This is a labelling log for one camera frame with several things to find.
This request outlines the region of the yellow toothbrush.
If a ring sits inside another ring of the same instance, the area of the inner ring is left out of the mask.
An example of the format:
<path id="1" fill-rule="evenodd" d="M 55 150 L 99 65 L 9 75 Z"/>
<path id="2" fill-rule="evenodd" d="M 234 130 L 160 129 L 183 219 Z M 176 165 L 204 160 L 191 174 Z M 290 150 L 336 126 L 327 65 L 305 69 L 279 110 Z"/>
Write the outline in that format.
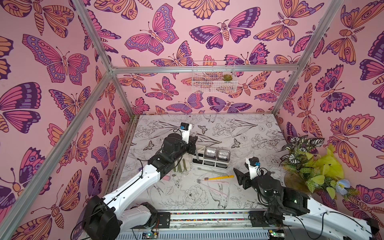
<path id="1" fill-rule="evenodd" d="M 226 179 L 232 179 L 232 178 L 234 178 L 234 175 L 221 176 L 221 177 L 215 177 L 215 178 L 204 178 L 204 181 L 226 180 Z"/>

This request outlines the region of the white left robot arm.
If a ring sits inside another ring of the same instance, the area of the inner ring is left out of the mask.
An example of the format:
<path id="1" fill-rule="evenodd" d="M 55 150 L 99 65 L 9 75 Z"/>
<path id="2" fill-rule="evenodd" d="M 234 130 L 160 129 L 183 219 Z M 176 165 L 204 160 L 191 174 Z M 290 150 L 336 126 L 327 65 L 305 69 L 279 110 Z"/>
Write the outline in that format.
<path id="1" fill-rule="evenodd" d="M 169 134 L 160 150 L 142 170 L 115 191 L 92 197 L 85 207 L 83 231 L 90 240 L 115 240 L 122 230 L 155 225 L 157 210 L 149 203 L 129 209 L 129 205 L 147 188 L 175 168 L 185 154 L 196 153 L 198 137 Z"/>

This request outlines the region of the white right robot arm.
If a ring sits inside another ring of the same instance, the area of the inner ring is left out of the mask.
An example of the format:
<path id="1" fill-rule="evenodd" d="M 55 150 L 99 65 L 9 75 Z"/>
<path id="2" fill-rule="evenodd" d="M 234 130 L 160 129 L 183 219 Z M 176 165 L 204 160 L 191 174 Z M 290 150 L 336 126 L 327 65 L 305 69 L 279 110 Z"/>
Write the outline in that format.
<path id="1" fill-rule="evenodd" d="M 376 240 L 378 221 L 355 218 L 327 207 L 310 196 L 282 186 L 270 171 L 260 166 L 256 157 L 245 162 L 248 171 L 234 169 L 238 184 L 253 190 L 261 210 L 252 210 L 249 220 L 253 227 L 302 227 L 311 240 L 326 237 L 332 240 Z"/>

